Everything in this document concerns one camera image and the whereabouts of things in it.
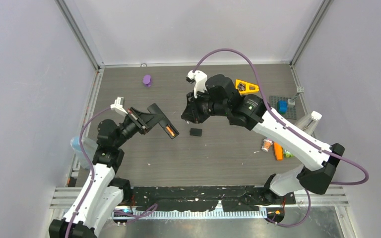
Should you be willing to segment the black remote control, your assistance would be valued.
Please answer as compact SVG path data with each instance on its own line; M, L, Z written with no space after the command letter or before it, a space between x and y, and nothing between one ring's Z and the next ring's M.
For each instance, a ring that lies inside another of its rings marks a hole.
M161 119L158 121L158 124L163 128L163 130L171 139L175 139L179 135L179 132L176 130L176 128L171 123L171 121L168 119L168 117L165 115L165 113L159 108L159 106L156 103L151 104L147 109L150 113L161 116ZM174 131L175 133L174 137L172 137L168 133L166 126L169 126Z

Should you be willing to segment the black remote battery cover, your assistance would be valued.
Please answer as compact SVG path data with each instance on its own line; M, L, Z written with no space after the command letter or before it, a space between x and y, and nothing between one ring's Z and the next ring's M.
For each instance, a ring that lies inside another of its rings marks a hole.
M199 129L199 128L191 128L191 129L190 129L190 136L198 136L198 137L201 137L201 136L202 136L202 129Z

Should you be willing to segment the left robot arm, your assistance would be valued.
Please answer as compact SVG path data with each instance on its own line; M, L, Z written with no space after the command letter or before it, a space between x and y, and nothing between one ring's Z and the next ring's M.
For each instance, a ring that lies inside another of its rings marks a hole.
M165 117L156 103L147 109L146 113L127 109L119 124L111 119L99 123L97 149L92 159L86 157L91 164L88 180L63 218L51 222L50 237L97 238L115 207L131 202L129 180L115 175L125 154L121 146L137 133L148 133Z

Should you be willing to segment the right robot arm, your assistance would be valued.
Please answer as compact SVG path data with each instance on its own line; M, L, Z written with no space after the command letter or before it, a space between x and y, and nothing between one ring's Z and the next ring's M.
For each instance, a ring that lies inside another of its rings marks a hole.
M233 81L218 74L208 77L202 71L190 71L186 80L194 84L187 93L187 105L181 118L200 124L210 116L224 116L229 124L261 134L288 149L301 166L282 174L271 175L264 185L263 196L277 203L284 195L306 189L323 195L336 172L338 161L332 152L341 155L344 147L315 140L283 119L268 103L255 94L241 95Z

